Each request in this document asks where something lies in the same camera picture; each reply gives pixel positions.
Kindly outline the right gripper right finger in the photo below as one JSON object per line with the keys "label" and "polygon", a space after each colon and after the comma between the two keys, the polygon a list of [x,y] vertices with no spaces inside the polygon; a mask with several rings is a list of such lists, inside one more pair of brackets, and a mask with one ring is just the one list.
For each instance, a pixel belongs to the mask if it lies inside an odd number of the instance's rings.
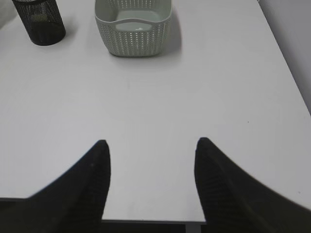
{"label": "right gripper right finger", "polygon": [[311,212],[253,178],[209,138],[197,143],[195,184],[210,233],[309,233]]}

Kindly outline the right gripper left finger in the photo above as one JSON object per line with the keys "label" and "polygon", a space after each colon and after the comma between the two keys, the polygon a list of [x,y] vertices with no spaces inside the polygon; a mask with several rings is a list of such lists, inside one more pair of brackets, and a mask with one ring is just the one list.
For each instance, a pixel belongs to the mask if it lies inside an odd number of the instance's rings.
{"label": "right gripper left finger", "polygon": [[0,210],[2,233],[98,233],[109,191],[109,146],[99,140],[33,196]]}

